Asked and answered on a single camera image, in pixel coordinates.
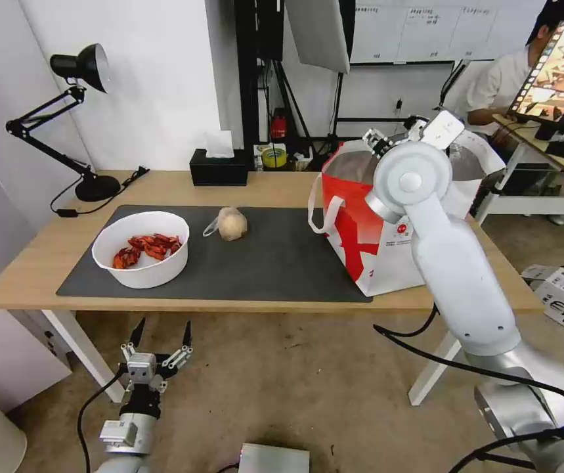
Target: floor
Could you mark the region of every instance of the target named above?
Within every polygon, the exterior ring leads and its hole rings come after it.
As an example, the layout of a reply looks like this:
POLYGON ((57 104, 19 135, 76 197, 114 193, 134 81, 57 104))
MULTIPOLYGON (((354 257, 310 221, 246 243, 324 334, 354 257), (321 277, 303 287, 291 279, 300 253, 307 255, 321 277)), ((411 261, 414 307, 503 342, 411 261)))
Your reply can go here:
MULTIPOLYGON (((564 227, 540 217, 489 217, 485 230, 518 270, 564 264, 564 227)), ((172 352, 192 319, 194 353, 163 397, 151 465, 156 473, 215 473, 238 460, 244 441, 306 449, 311 472, 446 472, 493 440, 472 397, 476 376, 448 370, 421 407, 406 393, 423 360, 392 346, 372 323, 412 329, 423 318, 376 315, 80 313, 113 366, 119 345, 143 315, 141 349, 172 352)), ((564 328, 541 317, 519 320, 523 336, 564 363, 564 328)), ((416 340, 433 349, 436 322, 416 340)), ((76 415, 96 385, 76 361, 74 373, 13 411, 28 435, 19 473, 84 471, 76 415)), ((85 415, 93 470, 107 457, 98 433, 118 406, 104 395, 85 415)), ((468 472, 518 468, 472 464, 468 472)))

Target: lamp shade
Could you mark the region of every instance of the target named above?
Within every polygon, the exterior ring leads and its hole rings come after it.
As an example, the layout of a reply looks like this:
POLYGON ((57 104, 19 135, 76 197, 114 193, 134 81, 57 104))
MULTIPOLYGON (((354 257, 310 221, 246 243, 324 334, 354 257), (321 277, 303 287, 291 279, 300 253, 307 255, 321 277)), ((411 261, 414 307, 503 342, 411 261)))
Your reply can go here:
POLYGON ((104 49, 98 43, 84 48, 77 56, 53 55, 50 67, 64 79, 82 79, 100 92, 107 92, 109 63, 104 49))

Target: bag handle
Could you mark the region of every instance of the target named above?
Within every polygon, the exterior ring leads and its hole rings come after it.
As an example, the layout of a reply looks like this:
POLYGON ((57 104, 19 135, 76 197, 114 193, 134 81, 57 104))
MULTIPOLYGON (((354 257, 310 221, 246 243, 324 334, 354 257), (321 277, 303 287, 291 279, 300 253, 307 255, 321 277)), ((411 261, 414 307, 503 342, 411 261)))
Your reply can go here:
POLYGON ((216 230, 218 230, 218 217, 212 220, 211 223, 207 227, 205 227, 205 230, 203 230, 203 236, 208 237, 216 230))
POLYGON ((326 215, 323 217, 323 227, 319 228, 313 222, 313 214, 315 212, 315 200, 316 200, 316 188, 317 184, 321 182, 321 174, 316 177, 313 187, 310 190, 310 197, 308 197, 308 225, 310 228, 318 235, 322 235, 327 233, 331 230, 334 226, 334 221, 336 220, 336 215, 339 213, 339 209, 342 205, 345 204, 345 201, 338 197, 332 197, 330 201, 330 205, 328 206, 328 210, 326 211, 326 215))

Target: lamp base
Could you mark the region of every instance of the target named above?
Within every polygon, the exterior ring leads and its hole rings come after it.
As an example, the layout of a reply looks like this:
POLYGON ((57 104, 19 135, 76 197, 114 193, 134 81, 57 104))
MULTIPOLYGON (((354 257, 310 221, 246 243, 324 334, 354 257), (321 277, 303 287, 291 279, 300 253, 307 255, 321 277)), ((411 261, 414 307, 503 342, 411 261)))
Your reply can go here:
POLYGON ((76 197, 83 202, 98 202, 113 197, 119 192, 119 182, 112 176, 85 174, 76 186, 76 197))

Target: white shirt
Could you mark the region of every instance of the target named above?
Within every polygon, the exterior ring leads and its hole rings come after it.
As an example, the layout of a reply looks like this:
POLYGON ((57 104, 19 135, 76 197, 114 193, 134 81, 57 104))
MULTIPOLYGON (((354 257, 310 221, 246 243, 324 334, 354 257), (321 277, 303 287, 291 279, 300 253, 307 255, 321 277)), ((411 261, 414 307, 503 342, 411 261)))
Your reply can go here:
POLYGON ((467 124, 467 113, 482 108, 507 108, 522 88, 531 67, 529 47, 496 59, 481 72, 467 89, 466 96, 457 109, 470 131, 494 135, 499 125, 474 126, 467 124))

